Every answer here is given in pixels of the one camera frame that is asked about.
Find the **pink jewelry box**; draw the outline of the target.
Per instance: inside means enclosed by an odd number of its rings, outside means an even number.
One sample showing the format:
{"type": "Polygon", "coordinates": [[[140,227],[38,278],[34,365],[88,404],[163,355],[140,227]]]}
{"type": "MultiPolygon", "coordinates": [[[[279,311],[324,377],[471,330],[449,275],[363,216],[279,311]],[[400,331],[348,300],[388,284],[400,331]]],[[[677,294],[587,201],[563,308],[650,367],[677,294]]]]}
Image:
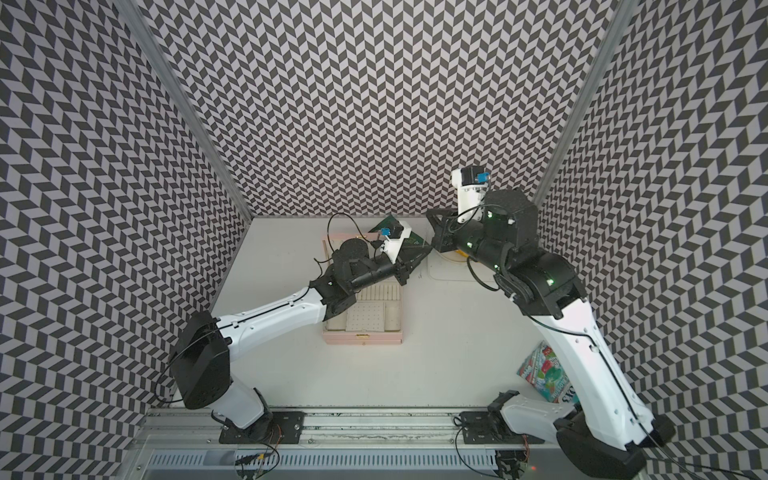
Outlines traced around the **pink jewelry box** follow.
{"type": "Polygon", "coordinates": [[[329,345],[403,342],[403,287],[396,265],[376,251],[376,236],[332,235],[323,242],[327,269],[320,290],[330,296],[322,336],[329,345]]]}

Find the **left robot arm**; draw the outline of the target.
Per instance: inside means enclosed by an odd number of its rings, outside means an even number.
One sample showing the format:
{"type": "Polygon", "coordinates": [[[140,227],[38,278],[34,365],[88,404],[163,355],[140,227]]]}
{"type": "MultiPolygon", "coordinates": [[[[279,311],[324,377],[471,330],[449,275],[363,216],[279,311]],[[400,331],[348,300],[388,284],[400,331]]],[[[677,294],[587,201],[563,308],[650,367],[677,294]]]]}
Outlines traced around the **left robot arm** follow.
{"type": "Polygon", "coordinates": [[[343,241],[327,268],[308,286],[281,300],[238,314],[193,314],[170,352],[169,371],[189,410],[210,408],[243,431],[271,415],[263,396],[231,372],[231,365],[255,347],[298,328],[335,318],[357,302],[364,289],[389,278],[399,285],[432,248],[401,240],[343,241]]]}

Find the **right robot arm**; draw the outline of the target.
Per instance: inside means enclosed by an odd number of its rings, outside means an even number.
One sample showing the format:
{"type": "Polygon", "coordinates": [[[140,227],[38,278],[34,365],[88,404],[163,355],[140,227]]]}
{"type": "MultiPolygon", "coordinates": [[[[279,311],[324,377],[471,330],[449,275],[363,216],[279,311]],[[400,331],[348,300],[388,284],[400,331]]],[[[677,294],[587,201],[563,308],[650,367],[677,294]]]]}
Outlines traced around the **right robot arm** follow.
{"type": "Polygon", "coordinates": [[[583,282],[562,256],[539,243],[538,208],[518,189],[490,192],[458,212],[430,209],[432,246],[462,251],[491,269],[495,289],[531,320],[553,348],[578,396],[558,407],[517,392],[499,395],[490,410],[518,435],[557,444],[584,475],[636,479],[644,451],[674,435],[635,393],[604,340],[583,282]]]}

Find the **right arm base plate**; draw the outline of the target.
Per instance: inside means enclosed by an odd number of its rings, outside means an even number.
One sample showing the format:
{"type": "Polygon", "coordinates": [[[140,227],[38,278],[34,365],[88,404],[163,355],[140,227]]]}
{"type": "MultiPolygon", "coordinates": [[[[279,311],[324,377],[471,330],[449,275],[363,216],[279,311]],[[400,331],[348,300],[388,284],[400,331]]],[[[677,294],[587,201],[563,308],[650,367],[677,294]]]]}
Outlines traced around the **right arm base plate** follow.
{"type": "Polygon", "coordinates": [[[465,444],[544,444],[538,437],[513,432],[501,415],[495,412],[463,411],[453,418],[453,423],[463,430],[461,435],[465,444]]]}

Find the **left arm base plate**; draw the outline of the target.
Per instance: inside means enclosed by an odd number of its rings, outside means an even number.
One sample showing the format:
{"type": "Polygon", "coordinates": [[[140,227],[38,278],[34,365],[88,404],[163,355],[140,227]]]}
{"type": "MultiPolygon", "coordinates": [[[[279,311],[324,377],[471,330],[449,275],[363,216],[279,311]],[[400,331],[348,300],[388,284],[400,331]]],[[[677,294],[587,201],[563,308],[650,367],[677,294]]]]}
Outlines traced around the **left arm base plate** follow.
{"type": "Polygon", "coordinates": [[[304,427],[303,411],[270,411],[252,425],[237,427],[225,418],[221,424],[220,444],[298,444],[304,427]]]}

